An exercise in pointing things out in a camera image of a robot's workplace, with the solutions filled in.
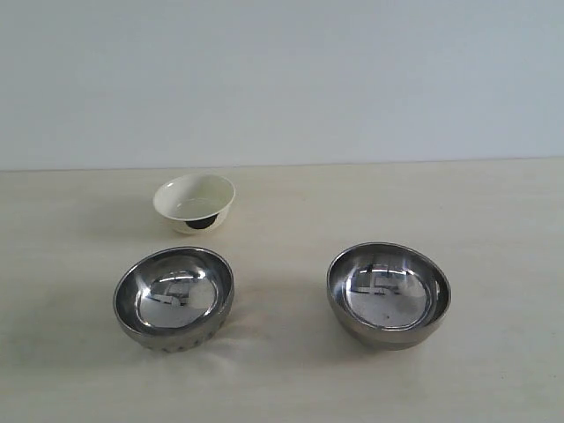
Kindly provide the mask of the dimpled stainless steel bowl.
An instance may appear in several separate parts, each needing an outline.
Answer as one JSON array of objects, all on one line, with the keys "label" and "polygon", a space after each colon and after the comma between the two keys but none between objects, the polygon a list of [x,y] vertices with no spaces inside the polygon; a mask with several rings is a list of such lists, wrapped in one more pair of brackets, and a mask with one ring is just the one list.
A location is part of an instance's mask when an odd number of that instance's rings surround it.
[{"label": "dimpled stainless steel bowl", "polygon": [[177,353],[200,346],[224,325],[234,301],[234,274],[216,252],[163,249],[135,263],[113,295],[122,331],[144,348]]}]

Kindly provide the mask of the white ceramic bowl black patch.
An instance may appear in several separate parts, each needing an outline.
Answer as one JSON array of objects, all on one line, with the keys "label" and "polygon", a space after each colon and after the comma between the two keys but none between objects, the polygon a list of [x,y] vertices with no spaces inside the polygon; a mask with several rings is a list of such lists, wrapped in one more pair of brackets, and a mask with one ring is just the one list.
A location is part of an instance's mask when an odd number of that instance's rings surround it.
[{"label": "white ceramic bowl black patch", "polygon": [[161,185],[152,205],[175,232],[192,235],[221,226],[235,195],[235,186],[224,176],[186,174]]}]

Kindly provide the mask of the smooth stainless steel bowl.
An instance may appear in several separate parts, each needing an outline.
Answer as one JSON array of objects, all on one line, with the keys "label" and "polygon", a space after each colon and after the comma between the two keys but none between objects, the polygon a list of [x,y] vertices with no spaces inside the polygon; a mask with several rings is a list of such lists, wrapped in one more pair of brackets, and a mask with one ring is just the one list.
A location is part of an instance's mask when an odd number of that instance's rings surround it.
[{"label": "smooth stainless steel bowl", "polygon": [[327,270],[326,293],[344,330],[363,345],[388,351],[428,339],[452,299],[446,275],[430,258],[380,241],[339,253]]}]

